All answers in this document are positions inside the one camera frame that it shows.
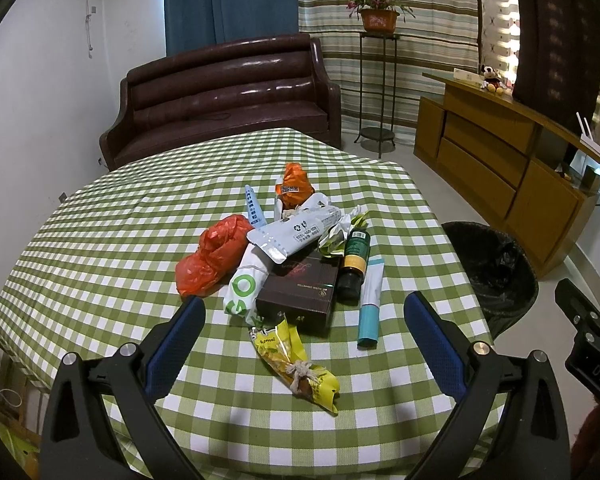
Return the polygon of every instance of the orange flower pot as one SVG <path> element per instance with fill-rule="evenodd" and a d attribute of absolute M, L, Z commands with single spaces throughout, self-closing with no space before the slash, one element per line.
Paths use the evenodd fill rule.
<path fill-rule="evenodd" d="M 388 9 L 362 9 L 360 15 L 362 15 L 362 23 L 367 32 L 393 34 L 395 32 L 395 20 L 400 14 L 395 10 Z"/>

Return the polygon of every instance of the green bottle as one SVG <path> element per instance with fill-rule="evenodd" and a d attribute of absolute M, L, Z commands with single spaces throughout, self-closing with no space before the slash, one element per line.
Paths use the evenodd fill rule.
<path fill-rule="evenodd" d="M 371 236 L 365 229 L 356 227 L 349 233 L 344 247 L 344 261 L 336 282 L 336 295 L 341 303 L 357 303 L 365 281 L 366 261 L 369 259 Z"/>

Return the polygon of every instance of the trash can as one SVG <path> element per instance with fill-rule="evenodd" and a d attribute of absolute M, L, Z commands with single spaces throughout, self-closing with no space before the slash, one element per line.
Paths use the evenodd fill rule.
<path fill-rule="evenodd" d="M 525 251 L 510 236 L 476 222 L 442 224 L 464 267 L 494 339 L 517 323 L 538 296 Z"/>

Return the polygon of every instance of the brown leather sofa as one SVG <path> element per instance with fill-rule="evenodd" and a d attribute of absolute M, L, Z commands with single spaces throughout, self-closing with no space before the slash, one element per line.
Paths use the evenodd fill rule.
<path fill-rule="evenodd" d="M 288 126 L 340 147 L 340 87 L 308 34 L 232 41 L 157 59 L 120 82 L 100 136 L 107 167 L 173 148 Z"/>

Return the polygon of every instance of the screw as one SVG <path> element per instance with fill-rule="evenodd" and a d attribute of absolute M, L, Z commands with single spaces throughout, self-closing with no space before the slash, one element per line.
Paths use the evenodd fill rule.
<path fill-rule="evenodd" d="M 135 345 L 135 343 L 124 343 L 120 347 L 120 355 L 122 355 L 124 357 L 129 357 L 130 355 L 133 355 L 136 353 L 136 348 L 137 348 L 137 346 Z"/>
<path fill-rule="evenodd" d="M 544 363 L 546 361 L 546 354 L 542 350 L 534 350 L 533 356 L 539 363 Z"/>
<path fill-rule="evenodd" d="M 76 354 L 74 354 L 73 352 L 69 352 L 68 354 L 65 354 L 64 357 L 62 358 L 62 362 L 66 365 L 71 366 L 72 364 L 75 363 L 75 360 L 78 358 L 78 356 Z"/>
<path fill-rule="evenodd" d="M 487 355 L 491 351 L 491 348 L 489 348 L 487 343 L 478 341 L 477 343 L 474 343 L 474 351 L 478 355 Z"/>

